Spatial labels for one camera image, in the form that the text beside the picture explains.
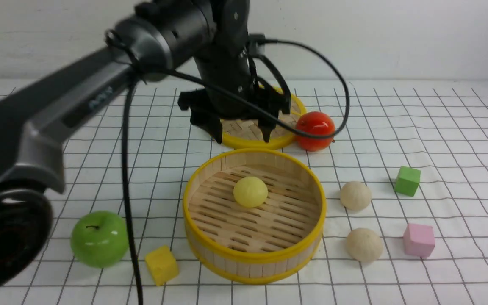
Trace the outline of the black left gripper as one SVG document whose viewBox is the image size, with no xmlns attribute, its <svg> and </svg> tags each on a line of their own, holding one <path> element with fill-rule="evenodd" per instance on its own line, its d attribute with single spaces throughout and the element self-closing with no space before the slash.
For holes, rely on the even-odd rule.
<svg viewBox="0 0 488 305">
<path fill-rule="evenodd" d="M 221 120 L 257 120 L 263 141 L 269 143 L 279 112 L 290 114 L 292 97 L 286 81 L 265 56 L 266 40 L 248 40 L 230 56 L 220 46 L 195 58 L 202 89 L 183 92 L 180 110 L 191 112 L 191 125 L 223 141 Z"/>
</svg>

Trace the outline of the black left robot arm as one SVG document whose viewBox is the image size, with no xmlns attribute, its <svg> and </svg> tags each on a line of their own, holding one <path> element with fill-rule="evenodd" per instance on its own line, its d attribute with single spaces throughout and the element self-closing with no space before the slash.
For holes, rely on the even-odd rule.
<svg viewBox="0 0 488 305">
<path fill-rule="evenodd" d="M 43 249 L 53 223 L 44 192 L 65 189 L 63 143 L 124 90 L 167 75 L 191 124 L 222 141 L 221 120 L 257 120 L 263 140 L 289 114 L 287 84 L 248 33 L 248 0 L 146 0 L 105 33 L 106 46 L 0 99 L 0 286 Z"/>
</svg>

